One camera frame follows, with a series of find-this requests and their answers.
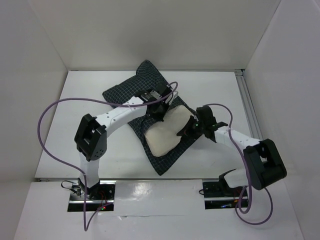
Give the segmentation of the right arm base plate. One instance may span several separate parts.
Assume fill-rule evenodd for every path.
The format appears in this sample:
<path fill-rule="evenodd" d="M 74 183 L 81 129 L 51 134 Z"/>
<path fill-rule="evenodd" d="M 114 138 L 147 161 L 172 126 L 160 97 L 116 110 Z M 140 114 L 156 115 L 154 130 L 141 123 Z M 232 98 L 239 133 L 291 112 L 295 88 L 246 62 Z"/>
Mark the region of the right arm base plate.
<path fill-rule="evenodd" d="M 202 189 L 198 191 L 204 197 L 204 207 L 210 209 L 234 209 L 239 202 L 243 188 L 230 188 L 218 179 L 204 179 Z"/>

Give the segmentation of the dark checked pillowcase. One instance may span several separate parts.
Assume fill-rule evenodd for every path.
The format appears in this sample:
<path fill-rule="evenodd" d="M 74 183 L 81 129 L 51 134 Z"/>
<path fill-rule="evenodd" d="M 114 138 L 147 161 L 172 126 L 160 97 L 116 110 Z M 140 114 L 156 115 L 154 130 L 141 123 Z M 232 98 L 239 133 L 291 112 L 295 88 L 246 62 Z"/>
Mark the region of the dark checked pillowcase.
<path fill-rule="evenodd" d="M 123 104 L 138 92 L 154 90 L 158 85 L 167 84 L 168 82 L 158 69 L 149 60 L 145 60 L 139 65 L 134 76 L 105 90 L 102 96 L 108 103 Z M 156 121 L 154 119 L 144 116 L 130 121 L 128 125 L 140 140 L 150 164 L 156 173 L 161 176 L 196 142 L 197 138 L 183 137 L 178 145 L 164 156 L 153 156 L 145 139 L 145 133 L 155 123 Z"/>

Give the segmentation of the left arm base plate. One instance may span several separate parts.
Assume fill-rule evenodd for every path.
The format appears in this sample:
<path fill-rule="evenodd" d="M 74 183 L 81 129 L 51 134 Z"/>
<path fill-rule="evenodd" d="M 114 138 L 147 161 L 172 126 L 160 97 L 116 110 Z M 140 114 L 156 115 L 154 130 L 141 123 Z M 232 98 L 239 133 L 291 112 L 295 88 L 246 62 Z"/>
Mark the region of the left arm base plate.
<path fill-rule="evenodd" d="M 86 212 L 113 212 L 115 200 L 115 182 L 101 181 L 97 189 L 85 195 L 78 183 L 73 182 L 66 187 L 70 190 L 67 212 L 83 212 L 83 205 L 86 199 Z"/>

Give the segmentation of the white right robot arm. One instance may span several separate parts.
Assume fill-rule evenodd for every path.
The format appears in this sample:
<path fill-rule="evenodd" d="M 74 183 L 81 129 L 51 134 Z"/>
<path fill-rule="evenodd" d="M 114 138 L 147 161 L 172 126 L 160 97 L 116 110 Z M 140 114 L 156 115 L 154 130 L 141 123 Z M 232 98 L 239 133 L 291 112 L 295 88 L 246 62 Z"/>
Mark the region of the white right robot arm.
<path fill-rule="evenodd" d="M 238 187 L 262 190 L 287 176 L 287 169 L 271 139 L 252 138 L 232 129 L 230 123 L 218 122 L 208 105 L 198 107 L 195 116 L 189 118 L 177 135 L 188 139 L 204 135 L 240 153 L 244 168 L 219 176 L 218 190 L 223 196 L 230 196 Z"/>

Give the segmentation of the cream pillow with bear print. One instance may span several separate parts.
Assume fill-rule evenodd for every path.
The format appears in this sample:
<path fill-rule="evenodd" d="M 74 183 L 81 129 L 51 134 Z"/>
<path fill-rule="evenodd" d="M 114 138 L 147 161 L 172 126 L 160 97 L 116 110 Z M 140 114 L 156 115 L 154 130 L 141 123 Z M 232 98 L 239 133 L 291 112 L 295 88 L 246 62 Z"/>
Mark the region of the cream pillow with bear print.
<path fill-rule="evenodd" d="M 177 136 L 194 114 L 184 105 L 178 105 L 170 109 L 163 121 L 156 122 L 144 133 L 144 137 L 151 154 L 162 157 L 174 149 L 181 141 Z"/>

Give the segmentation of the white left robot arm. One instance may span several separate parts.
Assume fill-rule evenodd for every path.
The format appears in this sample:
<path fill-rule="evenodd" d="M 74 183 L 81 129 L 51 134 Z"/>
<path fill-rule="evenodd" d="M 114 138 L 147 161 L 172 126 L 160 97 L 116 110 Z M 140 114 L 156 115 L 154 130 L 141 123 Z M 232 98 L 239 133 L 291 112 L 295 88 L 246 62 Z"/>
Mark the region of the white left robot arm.
<path fill-rule="evenodd" d="M 178 96 L 178 83 L 158 85 L 155 89 L 142 90 L 129 100 L 116 104 L 116 108 L 91 116 L 82 117 L 74 137 L 79 152 L 80 169 L 83 173 L 78 178 L 81 194 L 88 200 L 99 193 L 100 158 L 107 152 L 107 139 L 117 129 L 140 117 L 151 117 L 162 121 L 174 99 Z"/>

